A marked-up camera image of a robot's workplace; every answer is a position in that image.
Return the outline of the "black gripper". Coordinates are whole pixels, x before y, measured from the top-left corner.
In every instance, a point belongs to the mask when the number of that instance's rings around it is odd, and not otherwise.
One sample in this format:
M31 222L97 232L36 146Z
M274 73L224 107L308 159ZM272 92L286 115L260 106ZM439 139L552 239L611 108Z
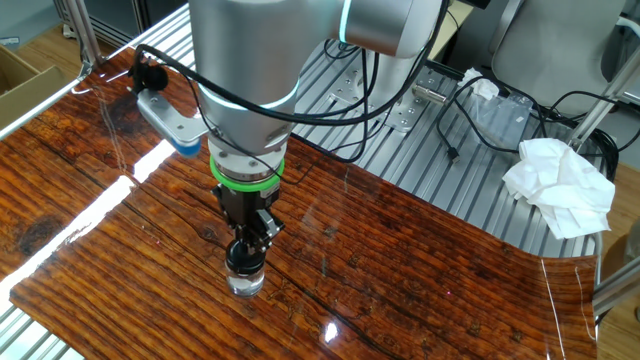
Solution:
M211 193L217 198L223 217L234 229L236 253L251 253L251 225L256 240L254 247L265 253L273 239L285 228L284 223L271 212L271 206L279 199L280 183L266 190L243 192L218 184Z

